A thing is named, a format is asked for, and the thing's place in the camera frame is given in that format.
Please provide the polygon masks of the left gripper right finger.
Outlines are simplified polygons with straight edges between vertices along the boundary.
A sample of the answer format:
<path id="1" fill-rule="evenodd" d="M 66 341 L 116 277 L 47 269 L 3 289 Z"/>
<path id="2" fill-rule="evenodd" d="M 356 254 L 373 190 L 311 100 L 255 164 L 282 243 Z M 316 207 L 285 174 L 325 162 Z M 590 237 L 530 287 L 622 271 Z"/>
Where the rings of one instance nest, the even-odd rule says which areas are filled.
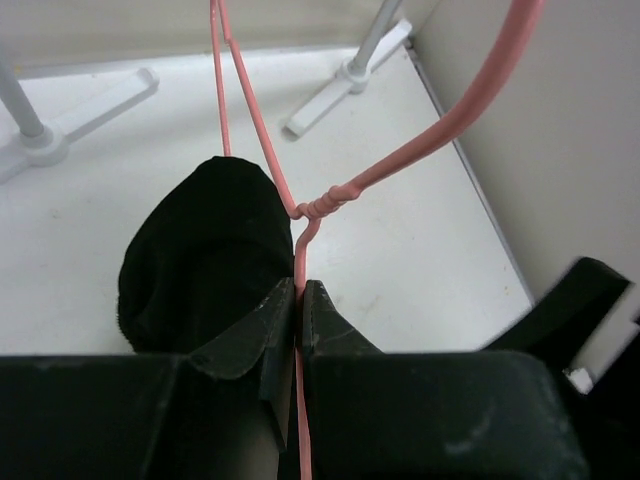
<path id="1" fill-rule="evenodd" d="M 340 314 L 319 280 L 309 280 L 306 284 L 301 345 L 304 356 L 362 356 L 382 353 Z"/>

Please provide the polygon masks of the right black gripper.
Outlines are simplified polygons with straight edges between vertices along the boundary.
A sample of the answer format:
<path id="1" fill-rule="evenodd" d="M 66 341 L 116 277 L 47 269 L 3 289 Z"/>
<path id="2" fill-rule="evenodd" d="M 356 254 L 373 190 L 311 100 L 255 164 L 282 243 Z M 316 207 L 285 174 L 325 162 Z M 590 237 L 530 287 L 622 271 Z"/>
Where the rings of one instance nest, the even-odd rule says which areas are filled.
<path id="1" fill-rule="evenodd" d="M 639 477 L 639 337 L 587 393 L 565 372 L 630 286 L 605 263 L 581 257 L 526 315 L 485 346 L 523 352 L 545 364 L 593 479 Z"/>

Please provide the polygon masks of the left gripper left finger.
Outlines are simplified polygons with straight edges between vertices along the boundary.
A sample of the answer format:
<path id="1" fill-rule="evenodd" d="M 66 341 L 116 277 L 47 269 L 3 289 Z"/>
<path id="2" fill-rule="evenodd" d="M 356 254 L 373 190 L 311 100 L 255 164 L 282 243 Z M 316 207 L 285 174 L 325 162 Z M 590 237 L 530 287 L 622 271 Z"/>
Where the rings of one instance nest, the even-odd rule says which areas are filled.
<path id="1" fill-rule="evenodd" d="M 257 399 L 280 452 L 289 433 L 294 313 L 294 280 L 284 278 L 254 310 L 189 356 L 198 371 L 217 381 L 258 370 Z"/>

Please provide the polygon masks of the black trousers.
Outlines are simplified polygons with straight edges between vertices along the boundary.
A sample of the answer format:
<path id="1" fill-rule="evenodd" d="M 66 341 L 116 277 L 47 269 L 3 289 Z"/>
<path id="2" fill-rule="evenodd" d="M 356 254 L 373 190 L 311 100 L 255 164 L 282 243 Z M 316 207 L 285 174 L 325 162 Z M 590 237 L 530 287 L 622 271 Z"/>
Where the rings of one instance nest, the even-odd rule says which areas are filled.
<path id="1" fill-rule="evenodd" d="M 293 270 L 290 218 L 273 181 L 254 163 L 215 156 L 131 240 L 118 278 L 118 327 L 137 353 L 189 353 Z"/>

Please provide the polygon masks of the pink wire hanger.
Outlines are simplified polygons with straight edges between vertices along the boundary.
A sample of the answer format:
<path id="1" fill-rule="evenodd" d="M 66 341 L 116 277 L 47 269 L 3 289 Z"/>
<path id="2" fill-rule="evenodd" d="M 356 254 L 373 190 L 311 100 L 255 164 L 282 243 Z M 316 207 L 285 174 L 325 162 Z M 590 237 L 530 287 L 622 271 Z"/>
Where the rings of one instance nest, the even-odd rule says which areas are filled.
<path id="1" fill-rule="evenodd" d="M 307 227 L 295 245 L 294 283 L 297 301 L 302 300 L 305 290 L 307 248 L 318 233 L 322 219 L 344 204 L 358 199 L 367 188 L 441 149 L 473 124 L 493 102 L 511 76 L 531 38 L 544 5 L 543 1 L 511 3 L 499 35 L 478 74 L 458 103 L 435 124 L 345 184 L 331 187 L 321 197 L 310 203 L 297 203 L 291 195 L 281 170 L 240 48 L 233 37 L 226 3 L 224 1 L 209 3 L 210 36 L 223 152 L 226 155 L 231 153 L 231 141 L 221 66 L 220 38 L 223 38 L 224 43 L 229 47 L 258 140 L 285 211 L 293 220 L 300 218 L 308 220 Z"/>

